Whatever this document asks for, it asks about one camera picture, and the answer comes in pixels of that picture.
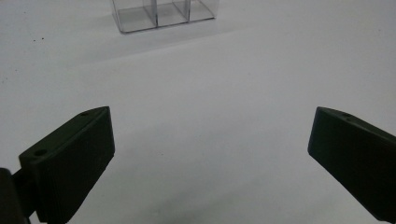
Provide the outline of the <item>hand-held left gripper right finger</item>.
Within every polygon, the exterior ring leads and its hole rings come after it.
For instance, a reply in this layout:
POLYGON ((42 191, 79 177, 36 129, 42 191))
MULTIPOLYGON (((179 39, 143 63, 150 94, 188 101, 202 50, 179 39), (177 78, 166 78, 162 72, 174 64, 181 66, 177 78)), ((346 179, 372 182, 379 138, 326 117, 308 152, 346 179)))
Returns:
POLYGON ((396 136, 319 106, 307 151, 377 220, 396 223, 396 136))

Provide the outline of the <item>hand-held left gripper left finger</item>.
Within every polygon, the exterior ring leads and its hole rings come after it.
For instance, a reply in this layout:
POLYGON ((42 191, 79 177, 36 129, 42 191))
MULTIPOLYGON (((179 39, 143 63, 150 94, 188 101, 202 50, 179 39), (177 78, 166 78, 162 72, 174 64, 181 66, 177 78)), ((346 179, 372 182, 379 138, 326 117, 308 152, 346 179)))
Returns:
POLYGON ((66 224, 115 154, 110 108, 81 112, 19 156, 22 213, 66 224))

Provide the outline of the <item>clear acrylic compartment organizer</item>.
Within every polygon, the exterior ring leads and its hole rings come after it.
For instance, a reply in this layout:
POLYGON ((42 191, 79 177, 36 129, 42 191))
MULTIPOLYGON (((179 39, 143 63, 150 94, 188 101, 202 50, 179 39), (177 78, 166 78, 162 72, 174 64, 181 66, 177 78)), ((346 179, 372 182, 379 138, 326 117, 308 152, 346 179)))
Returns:
POLYGON ((109 0, 123 34, 213 20, 220 0, 109 0))

